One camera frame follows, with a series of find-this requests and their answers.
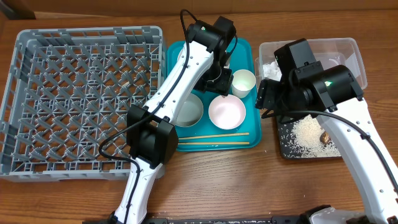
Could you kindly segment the white tissue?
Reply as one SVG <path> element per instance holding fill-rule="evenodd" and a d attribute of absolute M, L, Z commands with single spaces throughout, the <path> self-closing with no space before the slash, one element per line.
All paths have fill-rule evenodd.
<path fill-rule="evenodd" d="M 280 68 L 279 68 L 277 62 L 271 62 L 271 63 L 264 64 L 262 66 L 262 70 L 263 70 L 263 75 L 265 78 L 279 82 L 282 77 L 282 72 L 280 71 Z"/>

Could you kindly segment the pink small bowl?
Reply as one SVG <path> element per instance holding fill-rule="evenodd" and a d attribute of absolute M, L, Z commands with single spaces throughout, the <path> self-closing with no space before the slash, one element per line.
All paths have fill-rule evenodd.
<path fill-rule="evenodd" d="M 208 115 L 216 127 L 230 130 L 243 123 L 246 117 L 246 107 L 234 95 L 217 96 L 209 105 Z"/>

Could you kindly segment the grey-white shallow bowl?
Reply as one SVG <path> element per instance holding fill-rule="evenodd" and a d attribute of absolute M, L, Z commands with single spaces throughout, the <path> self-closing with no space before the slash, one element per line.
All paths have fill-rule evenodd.
<path fill-rule="evenodd" d="M 195 94 L 189 94 L 184 102 L 176 120 L 176 125 L 180 127 L 190 127 L 195 125 L 203 116 L 204 106 Z"/>

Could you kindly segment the brown food scrap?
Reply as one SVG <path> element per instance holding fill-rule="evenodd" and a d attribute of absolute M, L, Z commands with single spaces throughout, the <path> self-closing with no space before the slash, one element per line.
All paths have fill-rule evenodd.
<path fill-rule="evenodd" d="M 329 136 L 329 134 L 326 131 L 324 131 L 320 136 L 320 142 L 326 146 L 330 143 L 330 141 L 331 141 L 331 137 Z"/>

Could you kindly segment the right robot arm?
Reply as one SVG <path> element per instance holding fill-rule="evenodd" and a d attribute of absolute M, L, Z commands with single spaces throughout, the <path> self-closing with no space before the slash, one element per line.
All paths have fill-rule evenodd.
<path fill-rule="evenodd" d="M 397 223 L 397 166 L 371 120 L 364 92 L 344 65 L 325 70 L 306 39 L 274 52 L 279 81 L 265 78 L 255 107 L 262 118 L 280 124 L 308 115 L 315 118 L 339 150 L 357 188 L 364 212 L 320 205 L 300 215 L 298 223 Z"/>

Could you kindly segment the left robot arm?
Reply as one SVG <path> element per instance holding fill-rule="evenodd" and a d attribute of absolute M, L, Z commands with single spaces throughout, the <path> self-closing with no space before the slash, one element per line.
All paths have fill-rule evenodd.
<path fill-rule="evenodd" d="M 233 81 L 226 68 L 237 41 L 233 22 L 220 16 L 212 25 L 201 20 L 183 28 L 185 43 L 177 62 L 161 87 L 143 107 L 132 105 L 127 112 L 124 158 L 131 165 L 121 204 L 113 213 L 113 223 L 141 223 L 153 183 L 178 146 L 175 122 L 192 90 L 226 96 Z"/>

